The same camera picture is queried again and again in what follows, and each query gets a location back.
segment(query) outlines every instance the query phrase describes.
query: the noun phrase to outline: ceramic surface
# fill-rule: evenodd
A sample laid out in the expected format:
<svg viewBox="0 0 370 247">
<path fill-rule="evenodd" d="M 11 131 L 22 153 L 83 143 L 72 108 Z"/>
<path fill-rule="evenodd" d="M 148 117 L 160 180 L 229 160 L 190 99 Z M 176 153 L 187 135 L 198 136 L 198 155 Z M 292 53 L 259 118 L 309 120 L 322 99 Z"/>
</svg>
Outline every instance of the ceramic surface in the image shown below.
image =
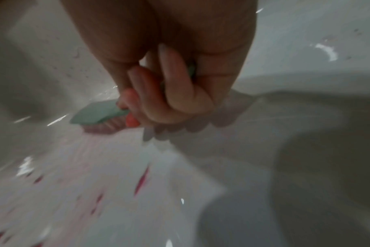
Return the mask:
<svg viewBox="0 0 370 247">
<path fill-rule="evenodd" d="M 370 0 L 257 12 L 216 112 L 89 136 L 110 76 L 58 1 L 1 0 L 0 246 L 370 246 Z"/>
</svg>

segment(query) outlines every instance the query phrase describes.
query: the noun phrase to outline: white surface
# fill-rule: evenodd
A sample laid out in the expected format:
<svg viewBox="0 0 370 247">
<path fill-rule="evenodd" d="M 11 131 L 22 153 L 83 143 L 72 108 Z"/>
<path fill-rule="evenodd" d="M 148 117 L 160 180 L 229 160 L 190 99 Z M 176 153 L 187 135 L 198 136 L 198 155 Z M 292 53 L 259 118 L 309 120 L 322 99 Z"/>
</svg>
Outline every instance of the white surface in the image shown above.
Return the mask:
<svg viewBox="0 0 370 247">
<path fill-rule="evenodd" d="M 0 244 L 370 246 L 370 0 L 258 9 L 220 109 L 100 137 L 68 120 L 116 88 L 60 4 L 0 1 Z"/>
</svg>

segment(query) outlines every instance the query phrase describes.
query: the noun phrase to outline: green brush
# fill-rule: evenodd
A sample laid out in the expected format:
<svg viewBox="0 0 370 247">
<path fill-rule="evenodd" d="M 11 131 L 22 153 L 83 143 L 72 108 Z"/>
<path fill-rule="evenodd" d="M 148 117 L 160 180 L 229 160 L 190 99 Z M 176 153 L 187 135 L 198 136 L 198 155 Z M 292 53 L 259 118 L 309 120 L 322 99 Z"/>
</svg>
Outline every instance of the green brush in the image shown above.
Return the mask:
<svg viewBox="0 0 370 247">
<path fill-rule="evenodd" d="M 196 66 L 191 63 L 188 66 L 188 73 L 193 77 L 196 72 Z M 165 91 L 165 83 L 162 81 L 161 89 Z M 107 120 L 127 115 L 129 110 L 121 110 L 116 105 L 117 99 L 108 101 L 99 101 L 87 105 L 85 108 L 78 111 L 70 120 L 74 125 L 96 125 L 104 123 Z"/>
</svg>

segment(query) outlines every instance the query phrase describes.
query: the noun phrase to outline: hand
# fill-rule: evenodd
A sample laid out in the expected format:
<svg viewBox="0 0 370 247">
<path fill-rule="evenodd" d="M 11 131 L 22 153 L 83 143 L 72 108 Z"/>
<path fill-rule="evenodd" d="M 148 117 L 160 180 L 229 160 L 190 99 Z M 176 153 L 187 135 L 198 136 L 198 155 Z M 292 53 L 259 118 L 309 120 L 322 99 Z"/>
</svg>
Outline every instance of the hand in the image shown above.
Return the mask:
<svg viewBox="0 0 370 247">
<path fill-rule="evenodd" d="M 129 108 L 129 127 L 212 111 L 251 46 L 256 0 L 62 0 Z M 139 61 L 146 57 L 146 68 Z M 191 81 L 186 62 L 194 61 Z M 160 82 L 165 81 L 165 93 Z"/>
</svg>

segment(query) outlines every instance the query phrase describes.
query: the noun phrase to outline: white sink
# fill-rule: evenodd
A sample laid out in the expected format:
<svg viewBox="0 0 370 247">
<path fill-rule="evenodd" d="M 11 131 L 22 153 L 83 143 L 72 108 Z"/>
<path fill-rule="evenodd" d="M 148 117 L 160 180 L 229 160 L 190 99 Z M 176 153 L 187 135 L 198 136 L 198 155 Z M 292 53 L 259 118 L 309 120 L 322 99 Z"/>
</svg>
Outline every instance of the white sink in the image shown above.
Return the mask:
<svg viewBox="0 0 370 247">
<path fill-rule="evenodd" d="M 0 0 L 0 246 L 370 246 L 370 0 L 258 9 L 220 109 L 90 136 L 112 79 L 58 1 Z"/>
</svg>

